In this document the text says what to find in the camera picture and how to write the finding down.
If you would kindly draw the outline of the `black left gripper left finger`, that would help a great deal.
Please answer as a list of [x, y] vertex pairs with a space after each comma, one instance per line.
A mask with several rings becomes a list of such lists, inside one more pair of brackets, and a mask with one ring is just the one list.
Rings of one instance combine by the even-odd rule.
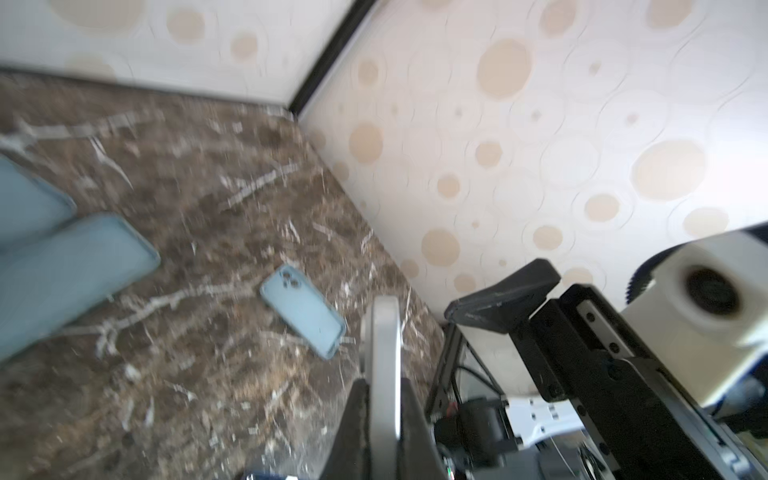
[[371, 472], [369, 441], [369, 385], [356, 380], [349, 392], [321, 480], [368, 480]]

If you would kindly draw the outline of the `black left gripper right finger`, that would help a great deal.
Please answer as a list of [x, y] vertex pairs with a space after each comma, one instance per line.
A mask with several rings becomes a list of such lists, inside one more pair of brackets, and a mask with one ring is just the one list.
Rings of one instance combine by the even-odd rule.
[[409, 379], [401, 379], [401, 435], [398, 446], [400, 480], [444, 480], [445, 465]]

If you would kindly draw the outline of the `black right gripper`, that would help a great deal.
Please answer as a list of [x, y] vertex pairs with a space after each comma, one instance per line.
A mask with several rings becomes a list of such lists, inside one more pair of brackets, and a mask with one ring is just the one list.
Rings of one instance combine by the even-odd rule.
[[571, 400], [618, 479], [747, 479], [750, 462], [695, 406], [594, 288], [548, 294], [561, 276], [535, 259], [452, 301], [447, 322], [508, 334], [547, 400]]

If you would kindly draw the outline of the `white-edged phone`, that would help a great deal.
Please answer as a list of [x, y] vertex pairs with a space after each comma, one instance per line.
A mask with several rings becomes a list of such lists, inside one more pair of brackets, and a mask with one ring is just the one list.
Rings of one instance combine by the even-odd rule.
[[361, 324], [361, 372], [369, 387], [368, 443], [373, 479], [398, 477], [401, 437], [401, 319], [395, 296], [377, 296]]

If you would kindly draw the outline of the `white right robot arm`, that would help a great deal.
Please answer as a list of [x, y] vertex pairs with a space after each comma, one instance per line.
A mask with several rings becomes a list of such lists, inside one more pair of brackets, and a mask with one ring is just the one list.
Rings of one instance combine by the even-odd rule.
[[[600, 469], [617, 479], [759, 479], [759, 461], [714, 419], [695, 382], [661, 350], [669, 341], [687, 367], [712, 378], [726, 366], [707, 340], [685, 330], [710, 313], [728, 317], [745, 299], [718, 271], [687, 268], [681, 293], [640, 298], [638, 315], [616, 312], [593, 287], [576, 284], [561, 297], [550, 292], [560, 276], [537, 259], [496, 285], [453, 301], [446, 310], [446, 343], [426, 412], [437, 437], [460, 450], [466, 469], [501, 464], [506, 453], [584, 428], [598, 447]], [[511, 397], [484, 363], [470, 369], [494, 391], [491, 399], [462, 400], [456, 375], [470, 346], [464, 329], [504, 336], [537, 387]]]

